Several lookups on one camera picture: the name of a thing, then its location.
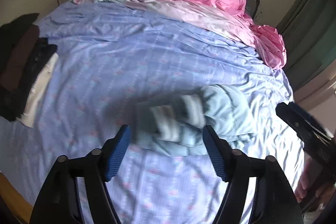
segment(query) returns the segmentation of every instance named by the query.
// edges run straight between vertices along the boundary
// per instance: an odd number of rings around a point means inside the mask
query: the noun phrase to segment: blue bedsheet
[[[275,114],[292,91],[283,71],[264,65],[253,48],[112,3],[67,2],[38,25],[58,45],[59,60],[34,128],[0,117],[0,170],[31,204],[59,155],[84,156],[123,123],[134,126],[136,102],[210,84],[235,85],[257,120],[257,138],[236,147],[253,157],[274,155],[296,186],[301,143]],[[252,206],[250,186],[243,223]],[[189,224],[211,223],[226,184],[208,155],[168,157],[130,146],[108,189],[123,223]],[[80,198],[90,223],[84,190]]]

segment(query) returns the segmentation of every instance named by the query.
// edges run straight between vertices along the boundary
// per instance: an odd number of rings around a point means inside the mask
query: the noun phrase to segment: wooden floor
[[[2,173],[0,173],[0,195],[19,220],[29,223],[33,207],[15,190]]]

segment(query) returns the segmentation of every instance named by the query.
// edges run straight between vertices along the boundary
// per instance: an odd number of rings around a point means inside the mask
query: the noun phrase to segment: light blue cloth
[[[230,142],[248,144],[255,136],[256,123],[245,96],[231,85],[206,85],[187,92],[161,95],[150,101],[139,103],[136,107],[135,144],[141,148],[154,150],[167,156],[205,155],[207,150],[203,143],[202,127],[197,128],[179,119],[176,124],[179,139],[163,140],[158,134],[161,121],[153,117],[155,106],[170,106],[179,113],[183,95],[198,95],[206,124],[210,124],[221,139]],[[175,130],[175,125],[168,128]]]

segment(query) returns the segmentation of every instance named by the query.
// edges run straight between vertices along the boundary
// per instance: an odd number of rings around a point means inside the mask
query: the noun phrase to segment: white cloth
[[[44,91],[47,88],[51,75],[53,74],[53,70],[57,59],[58,55],[54,53],[49,59],[48,63],[46,63],[46,65],[43,67],[29,92],[25,110],[23,111],[21,118],[16,118],[18,121],[22,122],[25,126],[32,128],[34,125],[34,118],[38,102],[42,98]]]

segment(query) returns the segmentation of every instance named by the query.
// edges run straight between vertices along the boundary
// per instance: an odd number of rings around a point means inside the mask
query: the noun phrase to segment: blurred hand
[[[307,191],[309,190],[309,186],[312,183],[311,181],[309,181],[308,178],[308,172],[312,161],[313,159],[311,157],[308,157],[303,172],[301,174],[301,177],[299,179],[298,186],[295,189],[294,195],[298,202],[301,202],[305,198],[305,196],[307,195]],[[319,198],[320,203],[326,204],[331,199],[334,191],[335,191],[334,184],[332,182],[327,182],[325,185],[321,186],[315,192],[315,196]]]

